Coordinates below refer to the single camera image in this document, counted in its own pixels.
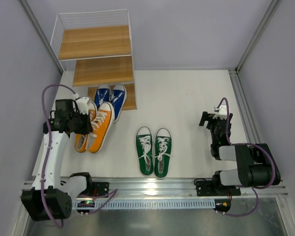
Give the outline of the blue sneaker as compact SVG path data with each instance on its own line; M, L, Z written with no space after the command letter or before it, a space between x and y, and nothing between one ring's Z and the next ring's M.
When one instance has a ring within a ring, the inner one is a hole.
M100 85L96 89L96 92L94 94L94 103L97 108L99 108L103 102L109 101L110 93L111 90L108 84Z
M115 85L110 96L110 103L112 104L115 111L114 122L117 122L117 120L119 119L119 116L125 104L126 98L127 98L127 91L125 86L122 84Z

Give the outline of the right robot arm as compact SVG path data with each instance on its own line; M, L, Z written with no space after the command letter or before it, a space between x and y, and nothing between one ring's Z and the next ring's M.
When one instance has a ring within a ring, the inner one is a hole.
M230 145L227 135L231 134L231 125L227 127L227 120L219 118L217 114L202 113L199 126L210 131L212 143L210 152L219 161L236 162L236 168L229 171L216 171L211 180L197 183L206 184L207 190L200 196L240 195L239 186L261 188L278 185L281 175L267 144L238 144Z

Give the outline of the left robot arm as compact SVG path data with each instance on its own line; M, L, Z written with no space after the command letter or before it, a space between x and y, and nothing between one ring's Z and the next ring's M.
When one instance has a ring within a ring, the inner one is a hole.
M60 180L71 134L86 135L91 131L89 105L89 97L59 99L55 102L55 110L46 115L39 171L31 189L24 190L21 195L21 202L33 221L69 218L73 200L92 190L88 172L74 173L64 184Z

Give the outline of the orange sneaker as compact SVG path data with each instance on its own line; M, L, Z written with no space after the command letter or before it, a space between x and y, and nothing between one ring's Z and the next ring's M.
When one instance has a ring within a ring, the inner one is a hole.
M89 111L90 121L92 122L95 119L96 112L97 112L97 107L94 102L92 101L90 102L88 106L88 111ZM85 134L85 135L77 134L75 139L75 150L77 152L85 152L87 140L88 140L88 134Z
M91 119L92 131L88 135L86 150L98 153L103 148L107 135L114 123L115 111L110 102L103 102Z

